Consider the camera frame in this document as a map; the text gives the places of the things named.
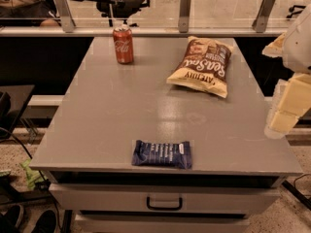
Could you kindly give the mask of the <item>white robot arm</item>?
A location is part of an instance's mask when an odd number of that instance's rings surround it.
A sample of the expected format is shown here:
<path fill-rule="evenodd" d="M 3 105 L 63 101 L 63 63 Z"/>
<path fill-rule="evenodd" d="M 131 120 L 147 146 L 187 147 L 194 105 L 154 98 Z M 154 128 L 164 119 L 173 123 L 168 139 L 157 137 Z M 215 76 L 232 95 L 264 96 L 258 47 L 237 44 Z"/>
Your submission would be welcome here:
<path fill-rule="evenodd" d="M 262 54 L 281 57 L 283 65 L 294 72 L 275 85 L 264 128 L 268 138 L 280 139 L 311 109 L 311 5 Z"/>

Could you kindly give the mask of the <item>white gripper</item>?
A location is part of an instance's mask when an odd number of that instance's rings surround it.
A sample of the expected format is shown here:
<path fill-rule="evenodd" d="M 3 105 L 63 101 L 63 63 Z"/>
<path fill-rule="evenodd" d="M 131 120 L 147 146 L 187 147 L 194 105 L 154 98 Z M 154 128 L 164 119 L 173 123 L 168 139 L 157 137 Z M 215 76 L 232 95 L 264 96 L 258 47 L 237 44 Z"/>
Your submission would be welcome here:
<path fill-rule="evenodd" d="M 262 54 L 276 58 L 282 56 L 285 33 L 278 36 L 262 50 Z M 280 80 L 277 84 L 280 99 L 277 112 L 268 117 L 267 128 L 274 132 L 289 133 L 298 119 L 311 108 L 311 76 L 295 73 L 287 81 Z"/>

